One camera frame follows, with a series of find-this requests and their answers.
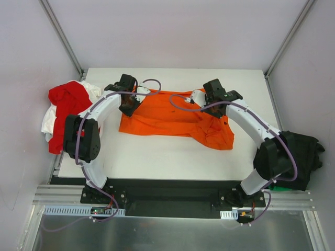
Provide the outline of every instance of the wall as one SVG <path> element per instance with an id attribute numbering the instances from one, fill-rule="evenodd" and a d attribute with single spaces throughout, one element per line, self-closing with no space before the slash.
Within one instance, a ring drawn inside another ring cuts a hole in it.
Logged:
<path id="1" fill-rule="evenodd" d="M 89 67 L 266 70 L 306 0 L 50 0 Z"/>
<path id="2" fill-rule="evenodd" d="M 326 152 L 309 188 L 335 249 L 335 1 L 317 1 L 270 77 L 285 129 L 318 138 Z"/>
<path id="3" fill-rule="evenodd" d="M 37 0 L 0 2 L 0 249 L 16 250 L 53 156 L 40 132 L 48 90 L 78 79 Z"/>

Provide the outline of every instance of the gray floor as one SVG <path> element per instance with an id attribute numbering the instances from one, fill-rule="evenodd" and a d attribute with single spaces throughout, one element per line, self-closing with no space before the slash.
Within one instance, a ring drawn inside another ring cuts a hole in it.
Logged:
<path id="1" fill-rule="evenodd" d="M 42 220 L 46 228 L 55 229 L 75 219 L 47 215 Z M 313 250 L 302 212 L 269 211 L 251 227 L 235 223 L 131 217 L 93 223 L 85 219 L 55 233 L 39 230 L 34 250 Z"/>

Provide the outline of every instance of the orange fabric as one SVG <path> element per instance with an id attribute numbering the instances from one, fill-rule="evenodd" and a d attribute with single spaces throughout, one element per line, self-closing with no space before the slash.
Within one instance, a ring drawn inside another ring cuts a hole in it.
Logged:
<path id="1" fill-rule="evenodd" d="M 183 111 L 173 107 L 169 102 L 172 94 L 189 97 L 191 93 L 161 91 L 155 96 L 146 97 L 131 118 L 122 114 L 119 131 L 136 135 L 192 137 L 213 149 L 232 149 L 234 134 L 230 130 L 227 116 L 217 119 L 205 112 Z M 173 101 L 184 108 L 198 107 L 178 97 L 173 98 Z"/>

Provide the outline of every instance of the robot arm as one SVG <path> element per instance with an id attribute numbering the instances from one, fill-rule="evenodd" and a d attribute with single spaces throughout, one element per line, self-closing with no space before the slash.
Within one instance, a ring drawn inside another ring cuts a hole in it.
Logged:
<path id="1" fill-rule="evenodd" d="M 242 207 L 246 199 L 269 185 L 271 180 L 293 170 L 295 163 L 287 155 L 278 137 L 291 152 L 294 149 L 294 138 L 290 132 L 282 132 L 262 120 L 249 108 L 240 94 L 234 90 L 226 92 L 218 79 L 204 84 L 204 89 L 206 93 L 193 91 L 188 101 L 200 107 L 226 101 L 226 104 L 214 105 L 203 112 L 216 118 L 227 115 L 244 129 L 258 148 L 252 173 L 236 186 L 236 190 L 225 196 L 225 200 L 231 205 Z"/>
<path id="2" fill-rule="evenodd" d="M 79 143 L 79 159 L 91 182 L 98 188 L 103 188 L 107 176 L 104 173 L 104 147 L 101 144 L 103 122 L 108 115 L 119 108 L 125 115 L 131 116 L 141 105 L 145 96 L 130 94 L 115 94 L 115 92 L 132 92 L 136 84 L 136 93 L 148 94 L 150 90 L 137 86 L 134 77 L 123 74 L 115 85 L 108 85 L 99 100 L 78 115 L 69 115 L 65 121 L 63 149 L 71 158 L 75 158 L 75 149 L 79 125 L 84 119 L 83 134 Z"/>

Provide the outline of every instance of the white table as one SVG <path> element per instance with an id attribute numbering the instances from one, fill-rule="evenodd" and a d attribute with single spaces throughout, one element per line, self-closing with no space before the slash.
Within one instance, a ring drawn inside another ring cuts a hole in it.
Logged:
<path id="1" fill-rule="evenodd" d="M 265 121 L 277 127 L 269 92 L 260 70 L 205 69 L 111 69 L 90 68 L 86 81 L 104 88 L 119 81 L 122 73 L 139 82 L 156 78 L 163 90 L 185 92 L 218 78 L 226 91 L 236 90 Z M 150 88 L 157 83 L 146 82 Z M 256 146 L 232 120 L 235 134 L 231 151 L 207 148 L 192 138 L 177 136 L 138 136 L 118 132 L 121 112 L 114 111 L 105 121 L 104 137 L 108 153 L 104 169 L 110 178 L 242 180 L 253 170 Z M 59 177 L 84 177 L 67 153 L 61 163 Z"/>

